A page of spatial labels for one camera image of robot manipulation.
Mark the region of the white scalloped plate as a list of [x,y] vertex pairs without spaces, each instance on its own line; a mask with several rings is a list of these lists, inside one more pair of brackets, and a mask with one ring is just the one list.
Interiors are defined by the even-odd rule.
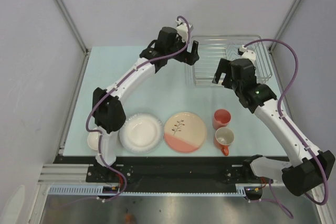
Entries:
[[119,139],[121,145],[131,153],[152,152],[163,140],[162,122],[150,113],[134,114],[120,129]]

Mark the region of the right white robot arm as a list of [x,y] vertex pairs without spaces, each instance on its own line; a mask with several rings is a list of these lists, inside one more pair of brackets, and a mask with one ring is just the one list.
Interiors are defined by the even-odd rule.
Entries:
[[252,156],[242,169],[243,179],[249,183],[260,177],[273,179],[284,183],[295,196],[326,185],[335,156],[314,145],[284,113],[271,88],[257,83],[253,63],[246,58],[233,61],[222,58],[212,82],[219,83],[221,75],[224,75],[222,86],[232,89],[241,105],[268,127],[289,158],[283,162],[262,155]]

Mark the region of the metal wire dish rack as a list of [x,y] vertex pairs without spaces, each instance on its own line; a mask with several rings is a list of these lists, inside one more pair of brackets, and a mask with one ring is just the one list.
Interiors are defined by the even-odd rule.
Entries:
[[[232,61],[240,58],[238,49],[260,38],[258,35],[194,35],[192,40],[198,41],[200,59],[193,66],[185,66],[187,85],[190,87],[219,87],[221,83],[212,83],[219,60],[224,58]],[[256,53],[254,66],[256,68],[257,82],[267,83],[272,77],[267,48],[262,42],[258,42],[248,46],[248,49]]]

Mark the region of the white bowl orange outside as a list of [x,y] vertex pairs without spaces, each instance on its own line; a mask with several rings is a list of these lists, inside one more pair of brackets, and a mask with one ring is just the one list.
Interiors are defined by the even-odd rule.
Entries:
[[99,132],[89,132],[88,134],[87,144],[93,151],[98,150],[100,136],[101,134]]

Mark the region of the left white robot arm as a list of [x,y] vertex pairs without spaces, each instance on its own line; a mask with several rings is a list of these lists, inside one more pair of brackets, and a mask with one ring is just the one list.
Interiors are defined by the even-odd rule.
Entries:
[[88,119],[94,119],[95,129],[88,129],[89,134],[98,135],[96,161],[101,165],[98,176],[105,182],[115,178],[116,169],[111,166],[116,161],[114,146],[119,130],[126,121],[123,105],[131,93],[146,79],[156,74],[170,59],[187,65],[194,65],[199,60],[198,42],[191,43],[191,24],[180,23],[175,28],[163,27],[157,39],[151,41],[142,50],[136,63],[118,81],[93,92],[92,110]]

